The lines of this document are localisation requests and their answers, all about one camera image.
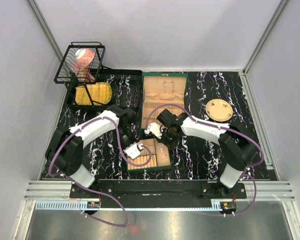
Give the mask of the green jewelry box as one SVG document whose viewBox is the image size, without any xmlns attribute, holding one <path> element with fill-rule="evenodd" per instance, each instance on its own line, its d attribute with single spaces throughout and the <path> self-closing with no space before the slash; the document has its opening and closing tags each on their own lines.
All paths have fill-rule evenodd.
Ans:
<svg viewBox="0 0 300 240">
<path fill-rule="evenodd" d="M 141 127 L 146 128 L 146 122 L 159 123 L 158 115 L 164 110 L 169 110 L 178 116 L 185 108 L 185 95 L 188 86 L 188 74 L 186 73 L 154 73 L 144 72 L 143 76 L 143 106 Z M 151 113 L 158 106 L 164 106 Z"/>
</svg>

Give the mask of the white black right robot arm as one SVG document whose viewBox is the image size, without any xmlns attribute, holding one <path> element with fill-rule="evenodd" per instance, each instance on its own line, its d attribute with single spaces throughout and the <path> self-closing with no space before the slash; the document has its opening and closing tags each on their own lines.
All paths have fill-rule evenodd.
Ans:
<svg viewBox="0 0 300 240">
<path fill-rule="evenodd" d="M 240 121 L 216 124 L 185 112 L 177 116 L 167 109 L 156 119 L 160 122 L 158 139 L 169 148 L 174 148 L 183 136 L 204 139 L 221 148 L 226 165 L 219 177 L 217 192 L 225 199 L 234 194 L 235 184 L 260 151 L 258 143 Z"/>
</svg>

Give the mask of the yellow woven tray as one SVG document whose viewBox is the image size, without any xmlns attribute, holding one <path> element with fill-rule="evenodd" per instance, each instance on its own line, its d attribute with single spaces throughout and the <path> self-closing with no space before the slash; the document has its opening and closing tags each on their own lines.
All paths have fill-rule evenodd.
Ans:
<svg viewBox="0 0 300 240">
<path fill-rule="evenodd" d="M 75 88 L 75 102 L 78 105 L 101 106 L 112 99 L 112 88 L 109 83 L 97 82 Z"/>
</svg>

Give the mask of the red patterned cup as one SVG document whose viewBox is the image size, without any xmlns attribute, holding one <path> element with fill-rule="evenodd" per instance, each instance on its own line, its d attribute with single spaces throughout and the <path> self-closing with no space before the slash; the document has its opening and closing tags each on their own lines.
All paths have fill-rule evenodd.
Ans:
<svg viewBox="0 0 300 240">
<path fill-rule="evenodd" d="M 89 65 L 95 58 L 95 52 L 89 48 L 80 48 L 75 52 L 73 71 L 79 82 L 94 82 L 95 77 L 90 72 Z"/>
</svg>

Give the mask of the green jewelry tray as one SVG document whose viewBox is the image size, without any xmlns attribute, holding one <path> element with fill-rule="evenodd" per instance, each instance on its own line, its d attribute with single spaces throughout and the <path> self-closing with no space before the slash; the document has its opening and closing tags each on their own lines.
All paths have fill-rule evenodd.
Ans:
<svg viewBox="0 0 300 240">
<path fill-rule="evenodd" d="M 127 164 L 127 170 L 129 172 L 141 171 L 141 170 L 154 170 L 154 169 L 169 169 L 171 168 L 171 160 L 169 149 L 163 143 L 158 142 L 154 138 L 143 139 L 138 142 L 138 145 L 145 145 L 151 152 L 151 160 L 144 166 L 133 166 Z"/>
</svg>

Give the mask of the black marble pattern mat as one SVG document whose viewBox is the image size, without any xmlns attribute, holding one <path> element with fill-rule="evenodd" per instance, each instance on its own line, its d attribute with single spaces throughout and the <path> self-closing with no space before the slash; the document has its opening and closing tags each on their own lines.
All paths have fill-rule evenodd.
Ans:
<svg viewBox="0 0 300 240">
<path fill-rule="evenodd" d="M 209 100 L 220 98 L 231 104 L 234 111 L 230 123 L 240 120 L 258 141 L 264 135 L 259 133 L 255 114 L 246 94 L 246 81 L 242 71 L 190 71 L 169 72 L 187 74 L 184 108 L 197 118 L 208 120 L 205 106 Z M 136 104 L 137 87 L 135 76 L 105 74 L 103 80 L 115 88 L 114 103 L 130 107 Z M 75 108 L 68 105 L 68 94 L 62 96 L 57 127 L 72 127 L 84 123 L 100 112 Z M 82 163 L 98 179 L 145 179 L 145 180 L 216 180 L 225 167 L 226 159 L 222 150 L 214 143 L 197 137 L 184 136 L 178 146 L 169 150 L 171 167 L 159 167 L 151 170 L 128 171 L 127 163 L 122 159 L 117 143 L 116 132 L 110 131 L 94 140 L 83 151 Z M 248 174 L 256 180 L 278 180 L 278 174 L 272 161 L 267 144 L 262 143 L 265 162 L 252 167 Z"/>
</svg>

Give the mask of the cream round plate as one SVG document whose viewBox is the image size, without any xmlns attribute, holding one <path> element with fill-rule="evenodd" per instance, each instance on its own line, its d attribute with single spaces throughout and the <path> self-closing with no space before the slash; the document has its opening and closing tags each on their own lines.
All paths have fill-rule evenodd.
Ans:
<svg viewBox="0 0 300 240">
<path fill-rule="evenodd" d="M 223 99 L 212 99 L 205 106 L 205 112 L 214 121 L 226 122 L 233 116 L 232 106 Z"/>
</svg>

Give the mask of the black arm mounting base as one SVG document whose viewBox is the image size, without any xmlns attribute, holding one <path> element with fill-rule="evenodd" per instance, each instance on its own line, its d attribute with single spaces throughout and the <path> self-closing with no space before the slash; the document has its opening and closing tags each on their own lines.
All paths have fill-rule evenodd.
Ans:
<svg viewBox="0 0 300 240">
<path fill-rule="evenodd" d="M 70 198 L 88 200 L 100 198 L 105 209 L 207 209 L 212 201 L 245 200 L 245 185 L 237 183 L 227 188 L 215 180 L 110 180 L 99 179 L 92 192 L 73 184 Z"/>
</svg>

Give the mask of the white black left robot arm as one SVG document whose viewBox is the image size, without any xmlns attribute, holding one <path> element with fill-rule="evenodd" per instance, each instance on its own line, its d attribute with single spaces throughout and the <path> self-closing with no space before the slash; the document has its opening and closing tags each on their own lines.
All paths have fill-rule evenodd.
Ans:
<svg viewBox="0 0 300 240">
<path fill-rule="evenodd" d="M 80 192 L 87 198 L 98 193 L 95 176 L 83 165 L 83 150 L 93 140 L 115 130 L 118 133 L 118 146 L 125 150 L 135 143 L 132 124 L 137 114 L 131 108 L 117 105 L 107 107 L 93 119 L 80 125 L 65 128 L 57 127 L 45 152 L 45 159 L 50 162 L 48 174 L 53 176 L 52 168 L 57 169 L 81 185 Z"/>
</svg>

